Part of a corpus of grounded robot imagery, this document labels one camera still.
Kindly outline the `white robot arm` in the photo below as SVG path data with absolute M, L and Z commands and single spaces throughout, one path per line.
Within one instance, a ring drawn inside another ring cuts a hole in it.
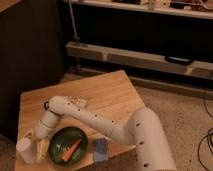
M 45 107 L 45 114 L 26 137 L 46 139 L 63 116 L 70 116 L 120 144 L 135 145 L 141 171 L 177 171 L 161 121 L 150 108 L 139 108 L 122 123 L 88 111 L 83 99 L 69 96 L 54 96 Z

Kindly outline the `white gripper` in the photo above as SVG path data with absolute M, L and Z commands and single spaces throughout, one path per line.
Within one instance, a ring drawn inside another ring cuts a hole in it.
M 38 160 L 44 160 L 46 158 L 46 154 L 48 151 L 49 147 L 49 140 L 45 139 L 49 137 L 52 133 L 52 129 L 48 128 L 44 125 L 37 125 L 33 130 L 28 131 L 25 135 L 24 138 L 33 138 L 34 135 L 37 139 L 42 139 L 38 143 L 38 154 L 37 154 L 37 159 Z

